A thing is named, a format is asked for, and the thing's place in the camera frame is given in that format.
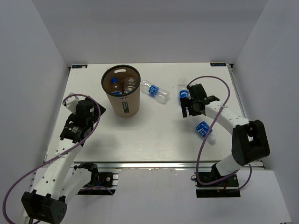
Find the clear bottle blue label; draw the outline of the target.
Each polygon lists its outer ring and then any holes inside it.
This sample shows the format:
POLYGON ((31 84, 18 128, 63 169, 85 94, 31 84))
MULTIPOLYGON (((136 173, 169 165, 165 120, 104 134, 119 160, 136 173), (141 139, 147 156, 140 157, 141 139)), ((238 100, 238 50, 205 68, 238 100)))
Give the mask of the clear bottle blue label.
POLYGON ((152 84, 148 80, 142 80, 140 82, 140 89, 143 93, 154 98, 156 101, 158 101, 161 104, 165 104, 170 98, 170 93, 167 90, 164 90, 152 84))
POLYGON ((209 128, 210 126, 206 122, 202 121, 195 127, 195 130, 202 138, 207 136, 207 142, 213 144, 216 141, 216 137, 214 136, 213 131, 209 130, 209 128))
POLYGON ((189 91, 187 89, 187 79, 180 78, 178 80, 177 88, 178 88, 178 102, 181 105, 181 99, 189 99, 189 91))

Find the blue cap Pepsi bottle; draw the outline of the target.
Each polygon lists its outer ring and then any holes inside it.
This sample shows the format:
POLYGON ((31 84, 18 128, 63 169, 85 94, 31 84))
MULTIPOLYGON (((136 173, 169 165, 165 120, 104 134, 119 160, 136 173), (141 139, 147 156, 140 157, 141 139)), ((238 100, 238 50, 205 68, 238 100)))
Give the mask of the blue cap Pepsi bottle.
POLYGON ((118 82, 117 78, 111 79, 111 93, 114 95, 121 95, 122 94, 122 88, 121 85, 118 82))

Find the clear bottle green white label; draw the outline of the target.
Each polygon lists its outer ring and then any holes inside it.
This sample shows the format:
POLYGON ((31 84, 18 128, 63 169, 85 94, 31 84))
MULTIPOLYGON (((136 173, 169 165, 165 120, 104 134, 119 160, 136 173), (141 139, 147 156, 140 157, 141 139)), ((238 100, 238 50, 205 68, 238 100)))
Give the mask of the clear bottle green white label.
POLYGON ((126 77, 124 81, 124 93, 129 93, 136 87, 137 79, 135 77, 126 77))

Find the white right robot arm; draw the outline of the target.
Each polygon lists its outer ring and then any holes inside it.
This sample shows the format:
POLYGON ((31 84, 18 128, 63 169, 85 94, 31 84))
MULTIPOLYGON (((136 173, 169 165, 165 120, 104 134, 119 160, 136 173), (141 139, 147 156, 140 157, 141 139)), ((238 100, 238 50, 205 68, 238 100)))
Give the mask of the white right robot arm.
POLYGON ((228 109, 216 96, 208 96, 201 84, 187 85, 188 98, 182 98, 183 117, 205 115, 225 128, 232 136, 231 153, 211 167, 204 178, 196 172, 200 185, 222 186, 239 169, 270 155, 263 122, 250 121, 228 109))

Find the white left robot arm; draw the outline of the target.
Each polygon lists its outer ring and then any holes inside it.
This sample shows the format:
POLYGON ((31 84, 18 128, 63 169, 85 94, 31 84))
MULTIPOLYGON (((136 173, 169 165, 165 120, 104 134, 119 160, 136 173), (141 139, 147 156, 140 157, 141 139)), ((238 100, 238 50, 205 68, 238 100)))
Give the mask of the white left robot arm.
POLYGON ((83 148, 86 137, 94 131, 106 109, 91 100, 71 97, 63 102, 71 111, 59 135, 54 160, 31 192, 24 192, 21 202, 30 218, 49 224, 59 224, 65 217, 67 203, 84 187, 92 187, 99 181, 98 167, 85 162, 75 167, 74 174, 67 174, 77 154, 83 148))

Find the brown bin with black rim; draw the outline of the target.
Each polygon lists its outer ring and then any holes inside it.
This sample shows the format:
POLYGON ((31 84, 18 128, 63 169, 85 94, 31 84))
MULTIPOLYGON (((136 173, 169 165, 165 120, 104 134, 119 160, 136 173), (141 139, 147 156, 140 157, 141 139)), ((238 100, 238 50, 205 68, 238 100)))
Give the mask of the brown bin with black rim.
POLYGON ((129 65, 116 65, 108 69, 102 76, 101 86, 106 93, 114 112, 120 117, 132 117, 140 107, 140 82, 139 71, 129 65), (126 77, 137 79, 136 87, 129 93, 124 93, 124 81, 126 77), (111 79, 117 78, 122 88, 121 95, 111 93, 111 79))

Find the right blue table sticker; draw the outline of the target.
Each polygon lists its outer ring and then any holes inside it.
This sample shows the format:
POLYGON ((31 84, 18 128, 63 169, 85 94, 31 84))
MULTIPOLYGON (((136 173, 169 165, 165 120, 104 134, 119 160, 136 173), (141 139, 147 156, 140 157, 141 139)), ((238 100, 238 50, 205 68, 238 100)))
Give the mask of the right blue table sticker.
POLYGON ((226 67, 226 63, 210 63, 211 67, 226 67))

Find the blue table sticker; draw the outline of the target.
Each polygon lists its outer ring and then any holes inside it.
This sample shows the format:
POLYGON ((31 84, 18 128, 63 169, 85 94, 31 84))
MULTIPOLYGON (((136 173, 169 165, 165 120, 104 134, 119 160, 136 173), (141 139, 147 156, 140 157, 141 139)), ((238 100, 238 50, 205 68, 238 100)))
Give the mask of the blue table sticker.
POLYGON ((74 64, 71 66, 72 69, 86 69, 87 67, 87 64, 74 64))
POLYGON ((226 63, 210 63, 211 67, 226 67, 226 63))

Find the left blue table sticker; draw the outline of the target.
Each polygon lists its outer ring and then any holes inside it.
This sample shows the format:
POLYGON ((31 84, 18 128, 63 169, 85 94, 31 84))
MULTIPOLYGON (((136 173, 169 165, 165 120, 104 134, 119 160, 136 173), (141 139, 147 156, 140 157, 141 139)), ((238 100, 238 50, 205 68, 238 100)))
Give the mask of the left blue table sticker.
POLYGON ((86 69, 87 67, 87 64, 74 64, 71 66, 72 69, 86 69))

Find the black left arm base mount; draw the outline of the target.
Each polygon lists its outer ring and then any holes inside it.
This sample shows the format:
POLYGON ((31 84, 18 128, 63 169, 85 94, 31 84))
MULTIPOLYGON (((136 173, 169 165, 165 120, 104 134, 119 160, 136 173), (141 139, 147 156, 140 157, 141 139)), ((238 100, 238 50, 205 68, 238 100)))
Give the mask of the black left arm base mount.
POLYGON ((95 169, 91 173, 91 180, 85 184, 77 195, 112 196, 118 184, 118 171, 110 169, 95 169))

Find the aluminium table frame rail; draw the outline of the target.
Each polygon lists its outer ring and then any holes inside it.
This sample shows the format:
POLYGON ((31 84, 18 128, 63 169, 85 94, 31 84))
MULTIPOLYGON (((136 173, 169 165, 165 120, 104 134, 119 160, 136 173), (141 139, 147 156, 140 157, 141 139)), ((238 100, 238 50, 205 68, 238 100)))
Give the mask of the aluminium table frame rail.
POLYGON ((116 115, 101 87, 102 75, 110 64, 88 64, 86 69, 70 69, 66 93, 90 95, 106 108, 100 125, 75 159, 76 163, 97 162, 102 167, 186 168, 194 167, 202 143, 195 132, 194 118, 183 118, 178 102, 180 78, 201 80, 209 95, 243 115, 227 67, 208 63, 139 63, 134 67, 141 78, 170 92, 165 104, 140 94, 140 109, 130 118, 116 115))

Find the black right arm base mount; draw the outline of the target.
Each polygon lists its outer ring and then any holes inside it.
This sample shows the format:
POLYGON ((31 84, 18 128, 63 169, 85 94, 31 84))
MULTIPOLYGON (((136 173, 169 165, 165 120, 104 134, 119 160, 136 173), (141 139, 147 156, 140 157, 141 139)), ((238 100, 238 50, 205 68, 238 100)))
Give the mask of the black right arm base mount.
POLYGON ((229 177, 226 180, 212 184, 202 185, 196 175, 191 176, 191 180, 195 182, 197 198, 237 198, 241 197, 239 190, 239 182, 236 175, 229 177))

